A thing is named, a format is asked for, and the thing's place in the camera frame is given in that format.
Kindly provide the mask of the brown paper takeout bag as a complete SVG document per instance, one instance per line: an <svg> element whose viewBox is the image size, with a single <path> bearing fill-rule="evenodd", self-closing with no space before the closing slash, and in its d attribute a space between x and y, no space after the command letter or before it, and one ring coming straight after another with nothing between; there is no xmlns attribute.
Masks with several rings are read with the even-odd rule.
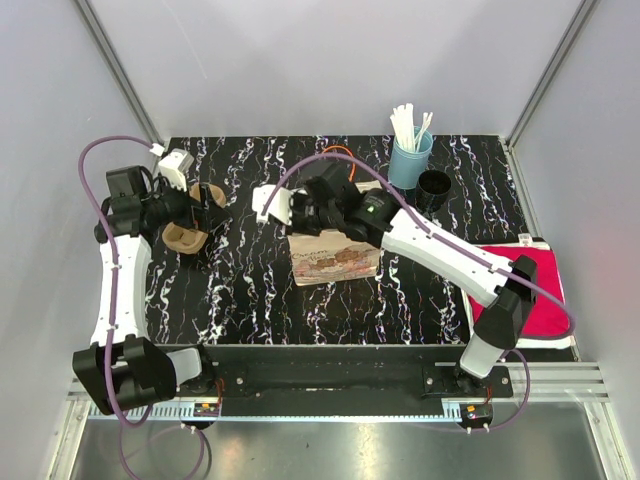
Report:
<svg viewBox="0 0 640 480"><path fill-rule="evenodd" d="M314 200L336 199L340 210L337 229L319 235L290 234L286 227L295 284L311 286L372 277L380 262L380 250L367 242L350 239L343 227L356 212L376 181L356 183L356 165L335 159L321 159L301 169L301 181L295 192L306 193Z"/></svg>

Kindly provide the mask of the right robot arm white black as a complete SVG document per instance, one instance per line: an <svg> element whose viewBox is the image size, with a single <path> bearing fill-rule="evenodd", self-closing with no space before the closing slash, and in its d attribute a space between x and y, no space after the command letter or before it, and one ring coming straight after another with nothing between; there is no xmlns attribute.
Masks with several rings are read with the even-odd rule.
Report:
<svg viewBox="0 0 640 480"><path fill-rule="evenodd" d="M454 371L454 384L476 396L490 383L490 371L513 349L536 302L536 262L492 254L403 207L382 187L360 190L338 165L306 180L288 201L291 232L317 236L336 230L448 279L483 306L474 333Z"/></svg>

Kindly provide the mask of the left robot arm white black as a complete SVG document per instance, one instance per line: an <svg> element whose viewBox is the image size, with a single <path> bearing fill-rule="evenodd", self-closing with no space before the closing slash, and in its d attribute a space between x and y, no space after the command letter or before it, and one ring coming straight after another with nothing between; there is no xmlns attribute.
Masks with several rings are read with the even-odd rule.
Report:
<svg viewBox="0 0 640 480"><path fill-rule="evenodd" d="M131 410L149 411L173 399L183 386L196 396L215 386L203 347L165 351L150 340L146 276L158 232L174 226L208 236L226 213L211 193L195 198L142 166L111 170L106 182L108 196L92 203L100 306L89 346L73 354L72 369L100 413L124 419Z"/></svg>

